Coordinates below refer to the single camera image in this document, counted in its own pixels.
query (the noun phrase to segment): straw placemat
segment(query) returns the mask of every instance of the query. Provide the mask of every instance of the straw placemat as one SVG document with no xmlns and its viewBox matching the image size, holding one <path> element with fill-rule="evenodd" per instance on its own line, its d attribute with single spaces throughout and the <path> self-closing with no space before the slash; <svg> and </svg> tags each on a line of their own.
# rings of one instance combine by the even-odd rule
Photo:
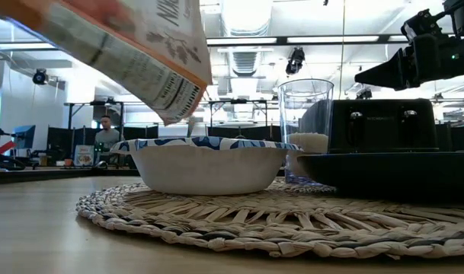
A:
<svg viewBox="0 0 464 274">
<path fill-rule="evenodd" d="M 109 230 L 215 251 L 360 259 L 464 255 L 462 209 L 341 199 L 332 193 L 327 186 L 276 180 L 267 190 L 245 196 L 176 196 L 138 183 L 82 197 L 77 211 Z"/>
</svg>

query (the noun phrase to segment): glass cup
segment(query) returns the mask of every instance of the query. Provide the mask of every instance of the glass cup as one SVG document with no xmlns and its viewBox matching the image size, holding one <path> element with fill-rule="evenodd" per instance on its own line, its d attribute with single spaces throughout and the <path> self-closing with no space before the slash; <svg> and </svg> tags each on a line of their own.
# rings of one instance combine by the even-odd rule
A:
<svg viewBox="0 0 464 274">
<path fill-rule="evenodd" d="M 287 183 L 314 183 L 296 159 L 300 155 L 328 152 L 333 90 L 330 81 L 319 79 L 289 81 L 279 86 L 282 140 L 303 149 L 286 156 Z"/>
</svg>

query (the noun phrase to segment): man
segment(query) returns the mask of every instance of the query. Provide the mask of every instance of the man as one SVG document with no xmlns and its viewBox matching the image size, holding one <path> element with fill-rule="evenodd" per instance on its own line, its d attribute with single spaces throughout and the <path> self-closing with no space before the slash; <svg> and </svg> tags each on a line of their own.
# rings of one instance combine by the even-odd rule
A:
<svg viewBox="0 0 464 274">
<path fill-rule="evenodd" d="M 120 133 L 118 130 L 111 128 L 111 118 L 108 115 L 101 117 L 100 124 L 103 130 L 96 134 L 94 143 L 97 148 L 102 148 L 104 150 L 98 153 L 97 163 L 99 161 L 106 161 L 108 164 L 116 164 L 117 157 L 114 157 L 114 155 L 107 150 L 120 141 Z"/>
</svg>

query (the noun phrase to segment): white wall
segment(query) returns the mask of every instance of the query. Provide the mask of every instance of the white wall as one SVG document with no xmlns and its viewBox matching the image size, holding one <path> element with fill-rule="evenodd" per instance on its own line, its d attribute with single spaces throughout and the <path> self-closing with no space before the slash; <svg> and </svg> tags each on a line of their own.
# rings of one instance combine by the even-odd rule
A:
<svg viewBox="0 0 464 274">
<path fill-rule="evenodd" d="M 32 78 L 0 61 L 0 128 L 12 132 L 17 126 L 36 125 L 32 150 L 46 149 L 49 126 L 64 127 L 65 91 L 37 86 Z M 9 141 L 2 137 L 0 143 Z"/>
<path fill-rule="evenodd" d="M 75 70 L 74 76 L 66 83 L 66 102 L 68 103 L 87 103 L 94 100 L 96 87 L 95 78 L 91 77 L 88 69 Z M 67 128 L 69 120 L 69 107 L 64 110 L 64 128 Z M 72 128 L 80 129 L 83 126 L 91 127 L 93 120 L 93 107 L 84 106 L 72 117 Z"/>
</svg>

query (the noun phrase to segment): wooden table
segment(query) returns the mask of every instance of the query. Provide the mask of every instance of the wooden table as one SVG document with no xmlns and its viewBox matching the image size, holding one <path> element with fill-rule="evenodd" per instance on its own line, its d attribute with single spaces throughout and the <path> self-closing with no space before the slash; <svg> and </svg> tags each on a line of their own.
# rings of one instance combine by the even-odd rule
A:
<svg viewBox="0 0 464 274">
<path fill-rule="evenodd" d="M 215 253 L 106 231 L 76 215 L 80 196 L 137 181 L 95 177 L 0 185 L 0 273 L 464 273 L 464 258 L 275 260 L 254 252 Z"/>
</svg>

